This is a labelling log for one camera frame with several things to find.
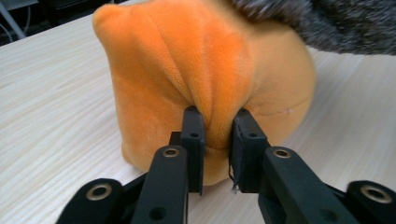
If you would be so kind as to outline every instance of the orange fabric fold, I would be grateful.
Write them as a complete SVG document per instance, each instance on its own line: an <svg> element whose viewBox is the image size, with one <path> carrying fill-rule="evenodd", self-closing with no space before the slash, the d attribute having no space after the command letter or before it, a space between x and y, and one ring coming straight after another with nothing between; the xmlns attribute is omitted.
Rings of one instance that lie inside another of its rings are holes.
<svg viewBox="0 0 396 224"><path fill-rule="evenodd" d="M275 21L252 24L229 1L106 5L92 22L110 65L123 156L144 171L190 105L204 116L204 184L212 185L228 177L241 107L277 145L312 100L314 66L299 36Z"/></svg>

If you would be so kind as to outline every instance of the black plastic part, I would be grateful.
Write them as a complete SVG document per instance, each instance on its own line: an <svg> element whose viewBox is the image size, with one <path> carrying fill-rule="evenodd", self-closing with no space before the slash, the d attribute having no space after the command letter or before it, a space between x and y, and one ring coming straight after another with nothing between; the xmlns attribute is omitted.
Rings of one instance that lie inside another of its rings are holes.
<svg viewBox="0 0 396 224"><path fill-rule="evenodd" d="M259 194L259 207L265 224L284 224L286 223L286 213L282 205L277 200Z"/></svg>
<svg viewBox="0 0 396 224"><path fill-rule="evenodd" d="M270 145L267 136L256 120L245 108L238 111L233 119L233 140L230 164L233 173L233 188L239 187L243 193L258 193L260 190L260 161L262 153Z"/></svg>
<svg viewBox="0 0 396 224"><path fill-rule="evenodd" d="M205 126L201 113L194 106L184 111L180 144L188 152L189 192L202 195L204 179Z"/></svg>
<svg viewBox="0 0 396 224"><path fill-rule="evenodd" d="M287 214L286 223L359 223L293 150L268 147L262 169Z"/></svg>
<svg viewBox="0 0 396 224"><path fill-rule="evenodd" d="M169 146L181 146L180 136L181 132L171 132L171 137L169 138Z"/></svg>
<svg viewBox="0 0 396 224"><path fill-rule="evenodd" d="M122 185L117 180L93 180L76 193L57 223L118 223L123 212L122 193Z"/></svg>
<svg viewBox="0 0 396 224"><path fill-rule="evenodd" d="M351 182L345 201L360 223L396 222L396 193L382 185L371 181Z"/></svg>
<svg viewBox="0 0 396 224"><path fill-rule="evenodd" d="M187 205L187 151L162 147L155 153L131 223L187 223Z"/></svg>
<svg viewBox="0 0 396 224"><path fill-rule="evenodd" d="M120 223L130 223L134 215L134 210L136 209L137 202L140 197L140 192L142 191L143 184L146 180L146 175L141 175L137 179L126 184L124 188L124 193L121 198L122 207L124 208L124 213L121 218Z"/></svg>

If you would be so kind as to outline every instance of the stuffed animal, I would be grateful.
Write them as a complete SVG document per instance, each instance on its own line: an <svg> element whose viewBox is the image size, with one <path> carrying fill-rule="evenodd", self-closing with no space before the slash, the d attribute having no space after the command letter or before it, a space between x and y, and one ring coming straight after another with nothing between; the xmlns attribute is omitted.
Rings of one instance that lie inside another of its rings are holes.
<svg viewBox="0 0 396 224"><path fill-rule="evenodd" d="M110 66L123 156L144 171L190 105L204 117L204 185L228 177L241 107L278 145L310 106L315 69L303 40L279 21L247 20L230 1L106 5L92 23Z"/></svg>

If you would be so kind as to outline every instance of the table surface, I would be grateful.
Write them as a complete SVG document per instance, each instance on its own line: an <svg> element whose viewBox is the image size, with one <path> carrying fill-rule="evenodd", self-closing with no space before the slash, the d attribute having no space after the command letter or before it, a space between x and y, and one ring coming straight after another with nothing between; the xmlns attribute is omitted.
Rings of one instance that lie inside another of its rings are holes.
<svg viewBox="0 0 396 224"><path fill-rule="evenodd" d="M362 179L396 190L396 57L310 51L315 98L283 146L341 190ZM0 223L54 223L85 183L142 174L120 153L91 17L0 48L0 154ZM263 223L257 195L231 187L226 180L191 194L190 223Z"/></svg>

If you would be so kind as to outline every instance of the gray knitted fabric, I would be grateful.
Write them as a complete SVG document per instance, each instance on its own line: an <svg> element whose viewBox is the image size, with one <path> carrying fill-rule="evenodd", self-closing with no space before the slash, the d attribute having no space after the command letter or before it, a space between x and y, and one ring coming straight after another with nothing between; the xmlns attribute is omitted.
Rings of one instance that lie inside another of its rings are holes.
<svg viewBox="0 0 396 224"><path fill-rule="evenodd" d="M396 0L232 0L252 21L289 24L306 45L338 53L396 55Z"/></svg>

